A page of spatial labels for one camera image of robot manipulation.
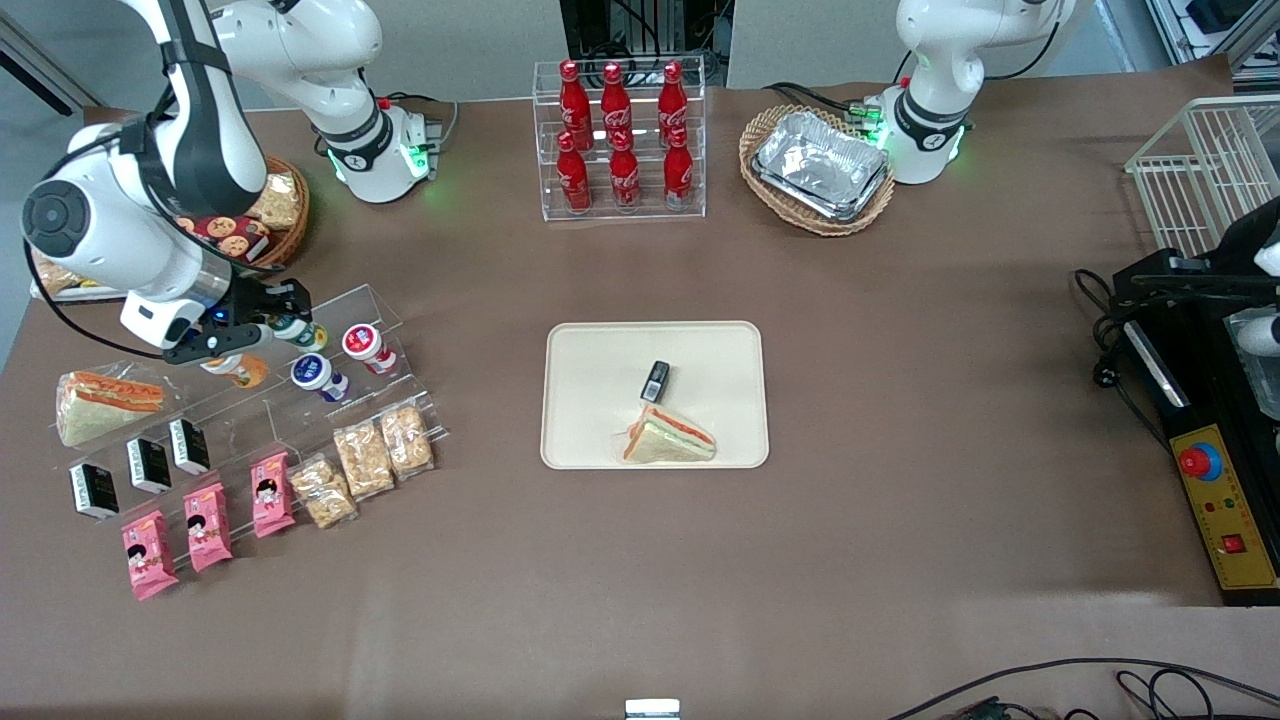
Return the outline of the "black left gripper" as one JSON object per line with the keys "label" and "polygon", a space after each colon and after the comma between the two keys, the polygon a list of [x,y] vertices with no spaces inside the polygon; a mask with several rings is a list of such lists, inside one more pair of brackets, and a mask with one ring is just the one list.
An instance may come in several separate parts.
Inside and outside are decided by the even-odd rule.
{"label": "black left gripper", "polygon": [[1265,270],[1254,261],[1260,250],[1277,242],[1274,240],[1277,214],[1279,197],[1274,197],[1233,222],[1215,249],[1215,260],[1171,252],[1166,261],[1170,275],[1134,275],[1129,279],[1133,293],[1143,301],[1230,300],[1230,284],[1222,278],[1256,275],[1277,283],[1277,272]]}

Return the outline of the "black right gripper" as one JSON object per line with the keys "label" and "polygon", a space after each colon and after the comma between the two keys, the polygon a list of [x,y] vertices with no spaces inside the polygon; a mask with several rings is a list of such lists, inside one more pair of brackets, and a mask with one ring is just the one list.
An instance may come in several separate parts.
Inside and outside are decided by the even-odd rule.
{"label": "black right gripper", "polygon": [[265,322],[269,316],[294,316],[310,322],[314,304],[298,281],[268,284],[261,281],[230,282],[229,288],[200,318],[200,332],[188,332],[173,348],[163,351],[166,364],[204,364],[243,354],[273,342]]}

